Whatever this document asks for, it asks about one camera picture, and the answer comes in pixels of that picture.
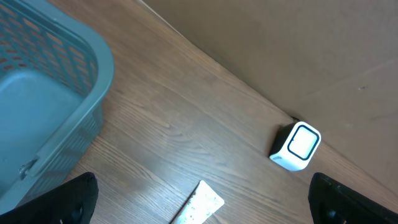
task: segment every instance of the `teal container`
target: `teal container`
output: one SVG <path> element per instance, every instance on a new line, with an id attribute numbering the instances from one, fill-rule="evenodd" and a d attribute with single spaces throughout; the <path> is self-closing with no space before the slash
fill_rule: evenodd
<path id="1" fill-rule="evenodd" d="M 44 0 L 0 1 L 0 214 L 60 185 L 103 125 L 106 42 Z"/>

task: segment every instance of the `white cube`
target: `white cube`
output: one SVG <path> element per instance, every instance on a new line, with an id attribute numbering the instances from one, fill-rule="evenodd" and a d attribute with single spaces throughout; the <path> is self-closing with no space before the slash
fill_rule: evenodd
<path id="1" fill-rule="evenodd" d="M 319 131 L 299 121 L 278 132 L 269 158 L 287 170 L 302 170 L 310 162 L 320 142 Z"/>

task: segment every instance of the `brown cardboard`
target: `brown cardboard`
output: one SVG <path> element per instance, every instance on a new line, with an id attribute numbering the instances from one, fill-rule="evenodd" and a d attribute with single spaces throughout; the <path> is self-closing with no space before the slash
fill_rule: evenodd
<path id="1" fill-rule="evenodd" d="M 398 193 L 394 0 L 145 0 L 217 62 Z"/>

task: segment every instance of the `blue plastic basket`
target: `blue plastic basket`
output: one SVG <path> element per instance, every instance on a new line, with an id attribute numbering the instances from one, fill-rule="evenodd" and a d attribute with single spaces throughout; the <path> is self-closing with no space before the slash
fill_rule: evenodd
<path id="1" fill-rule="evenodd" d="M 4 213 L 60 185 L 88 149 L 103 125 L 114 64 L 96 32 L 48 2 L 3 0 L 0 7 Z"/>

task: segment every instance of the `wood grain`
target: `wood grain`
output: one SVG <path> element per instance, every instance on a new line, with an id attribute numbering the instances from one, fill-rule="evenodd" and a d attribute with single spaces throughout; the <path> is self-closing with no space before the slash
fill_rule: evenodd
<path id="1" fill-rule="evenodd" d="M 116 64 L 104 128 L 69 176 L 98 178 L 92 223 L 168 223 L 199 180 L 226 202 L 207 223 L 311 223 L 314 172 L 398 211 L 395 194 L 325 144 L 302 172 L 270 161 L 290 117 L 139 3 L 51 2 L 99 32 Z"/>

